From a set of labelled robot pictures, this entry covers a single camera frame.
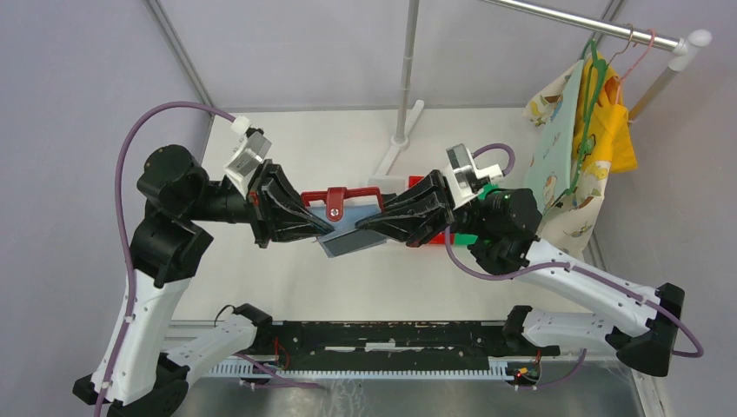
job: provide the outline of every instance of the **red part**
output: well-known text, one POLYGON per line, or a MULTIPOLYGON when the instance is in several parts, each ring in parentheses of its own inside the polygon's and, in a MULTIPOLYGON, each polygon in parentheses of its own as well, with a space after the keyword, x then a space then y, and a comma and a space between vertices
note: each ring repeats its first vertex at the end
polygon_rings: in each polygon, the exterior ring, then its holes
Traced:
POLYGON ((256 194, 256 192, 255 191, 250 191, 249 192, 249 197, 251 197, 251 201, 253 202, 253 205, 254 206, 257 206, 258 205, 258 195, 256 194))
POLYGON ((325 213, 328 220, 338 222, 343 218, 343 202, 353 197, 375 196, 379 202, 379 209, 384 211, 382 192, 378 187, 364 187, 362 189, 346 189, 345 187, 331 187, 327 191, 307 191, 301 194, 302 204, 309 207, 310 202, 325 202, 325 213))
POLYGON ((422 178, 424 176, 418 176, 418 175, 410 175, 409 181, 407 182, 407 185, 409 185, 410 188, 414 187, 418 182, 422 181, 422 178))
MULTIPOLYGON (((450 244, 455 243, 455 234, 450 234, 450 244)), ((445 232, 441 232, 438 236, 432 238, 428 245, 444 245, 445 244, 445 232)))

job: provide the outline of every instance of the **white wall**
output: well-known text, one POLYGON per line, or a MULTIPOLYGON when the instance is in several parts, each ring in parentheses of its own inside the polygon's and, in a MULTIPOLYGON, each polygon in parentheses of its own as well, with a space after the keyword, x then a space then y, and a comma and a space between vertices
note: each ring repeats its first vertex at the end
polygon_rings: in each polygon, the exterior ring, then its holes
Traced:
MULTIPOLYGON (((539 0, 599 16, 608 0, 539 0)), ((313 109, 399 102, 408 0, 163 0, 213 100, 313 109)), ((422 0, 412 98, 526 103, 581 53, 588 32, 477 0, 422 0)))
MULTIPOLYGON (((684 319, 706 356, 676 358, 662 380, 673 416, 734 415, 737 336, 737 2, 629 2, 621 22, 668 35, 704 28, 714 42, 632 126, 640 168, 610 178, 596 224, 607 267, 615 274, 686 290, 684 319)), ((617 50, 621 42, 607 42, 617 50)), ((615 61, 620 70, 644 49, 615 61)), ((629 103, 665 66, 667 54, 646 57, 627 81, 629 103)), ((676 347, 693 349, 685 337, 676 347)))
MULTIPOLYGON (((113 171, 147 109, 195 95, 143 2, 3 2, 0 12, 0 415, 85 415, 71 393, 123 296, 113 171)), ((123 204, 156 146, 199 152, 207 117, 170 110, 131 147, 123 204)))

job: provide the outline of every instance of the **green hanger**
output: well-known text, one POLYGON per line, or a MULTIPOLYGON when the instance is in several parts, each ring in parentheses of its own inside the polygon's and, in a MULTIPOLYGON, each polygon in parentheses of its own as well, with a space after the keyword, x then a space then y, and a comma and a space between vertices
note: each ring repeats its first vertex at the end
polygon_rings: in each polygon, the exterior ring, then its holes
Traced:
MULTIPOLYGON (((594 106, 599 98, 601 89, 604 87, 604 80, 607 78, 607 60, 599 57, 596 52, 596 41, 592 39, 588 45, 591 48, 591 59, 593 60, 591 67, 588 69, 588 80, 591 80, 591 73, 596 68, 596 85, 594 86, 594 95, 589 98, 589 87, 591 82, 586 83, 586 94, 583 97, 583 136, 581 137, 581 145, 578 151, 578 160, 576 161, 576 169, 573 181, 571 181, 571 187, 566 190, 566 195, 573 194, 576 185, 578 184, 579 176, 581 175, 581 165, 583 164, 583 158, 586 154, 591 153, 594 150, 595 142, 593 139, 588 137, 588 127, 591 124, 591 117, 594 115, 594 106)), ((586 49, 583 49, 581 53, 581 59, 586 55, 586 49)))

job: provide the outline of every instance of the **green part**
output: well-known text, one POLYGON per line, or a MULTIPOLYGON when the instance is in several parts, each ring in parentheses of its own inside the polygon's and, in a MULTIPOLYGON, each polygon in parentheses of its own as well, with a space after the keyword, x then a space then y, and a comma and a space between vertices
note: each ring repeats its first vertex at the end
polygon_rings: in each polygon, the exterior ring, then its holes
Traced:
POLYGON ((578 151, 578 159, 576 161, 576 169, 574 179, 571 181, 571 186, 566 190, 566 195, 573 194, 576 184, 578 184, 579 176, 581 176, 581 165, 583 164, 583 158, 590 154, 594 150, 594 140, 588 137, 588 127, 591 125, 591 118, 594 115, 594 107, 596 106, 596 99, 601 93, 601 89, 604 87, 604 80, 607 78, 608 64, 607 60, 599 57, 596 52, 596 41, 592 39, 589 42, 591 48, 591 59, 592 64, 588 69, 588 80, 591 80, 591 73, 596 68, 596 85, 594 86, 594 94, 589 98, 589 87, 591 82, 586 83, 586 93, 583 96, 583 136, 581 137, 581 145, 578 151))
MULTIPOLYGON (((479 194, 479 200, 483 200, 486 198, 486 195, 491 192, 492 189, 498 189, 499 187, 491 184, 487 184, 484 186, 484 190, 479 194)), ((476 239, 478 239, 478 236, 476 235, 464 235, 463 233, 456 233, 455 234, 455 240, 453 241, 453 244, 455 246, 468 246, 473 245, 476 243, 476 239)))

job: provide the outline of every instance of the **clothes hanger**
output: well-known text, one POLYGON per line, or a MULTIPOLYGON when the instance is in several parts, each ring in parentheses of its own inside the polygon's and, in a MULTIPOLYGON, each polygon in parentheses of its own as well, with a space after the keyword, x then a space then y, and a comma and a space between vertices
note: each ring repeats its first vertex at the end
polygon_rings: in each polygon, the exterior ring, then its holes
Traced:
POLYGON ((627 72, 625 72, 624 75, 620 77, 620 79, 619 79, 620 85, 619 85, 619 87, 617 87, 617 97, 614 99, 614 102, 615 103, 619 103, 620 102, 621 85, 624 83, 624 80, 627 79, 627 77, 629 76, 629 74, 632 73, 632 70, 634 70, 637 67, 637 65, 640 64, 640 62, 642 61, 642 59, 645 58, 645 55, 647 55, 647 53, 650 52, 650 50, 653 48, 653 43, 655 42, 655 31, 652 30, 652 29, 648 29, 648 31, 650 32, 650 43, 647 45, 647 49, 645 50, 645 52, 643 52, 642 55, 640 55, 640 57, 637 58, 637 61, 635 61, 632 64, 632 66, 629 67, 629 69, 627 70, 627 72))
POLYGON ((581 137, 581 145, 579 145, 578 159, 576 161, 576 169, 574 179, 571 181, 571 186, 566 190, 566 195, 573 194, 578 179, 581 176, 581 165, 583 164, 583 158, 590 154, 594 150, 594 139, 588 137, 588 127, 591 125, 591 117, 594 115, 594 106, 599 98, 601 89, 604 87, 604 80, 607 78, 607 70, 609 65, 607 60, 599 56, 596 51, 596 41, 592 39, 589 41, 587 48, 583 50, 582 55, 586 55, 586 49, 591 49, 591 67, 588 68, 588 80, 586 83, 586 92, 583 97, 583 136, 581 137), (596 84, 594 85, 594 94, 590 96, 588 94, 591 87, 591 74, 596 69, 596 84))
POLYGON ((612 65, 612 61, 618 55, 621 55, 621 54, 627 52, 627 49, 629 49, 629 45, 632 43, 632 36, 634 36, 634 26, 631 23, 627 23, 625 26, 627 26, 629 28, 629 40, 627 40, 627 46, 625 46, 623 50, 621 50, 621 51, 617 52, 616 54, 612 55, 612 58, 609 59, 609 62, 607 63, 607 65, 610 65, 611 66, 612 65))

